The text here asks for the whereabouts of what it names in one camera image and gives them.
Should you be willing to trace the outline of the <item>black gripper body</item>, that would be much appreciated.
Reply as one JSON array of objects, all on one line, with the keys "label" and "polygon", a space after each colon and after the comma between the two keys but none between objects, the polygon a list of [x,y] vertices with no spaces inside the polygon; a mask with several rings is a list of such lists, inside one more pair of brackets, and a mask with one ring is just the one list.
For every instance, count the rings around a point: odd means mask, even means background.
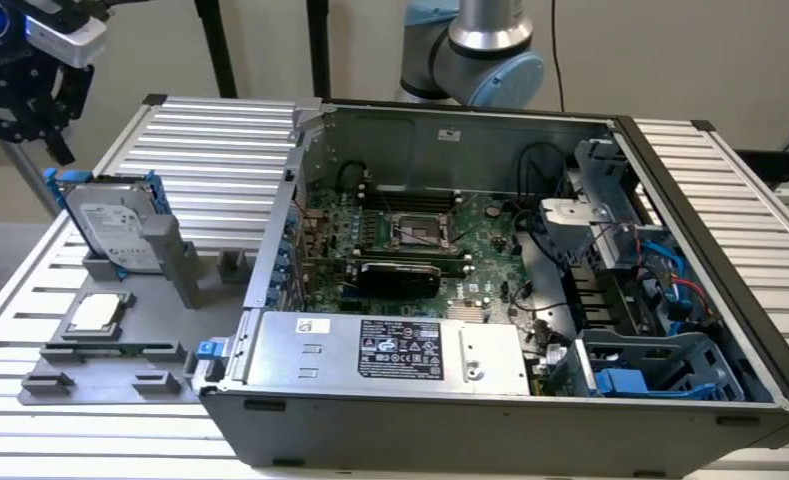
[{"label": "black gripper body", "polygon": [[65,115],[55,106],[54,91],[66,65],[30,44],[0,44],[0,139],[15,143],[65,142]]}]

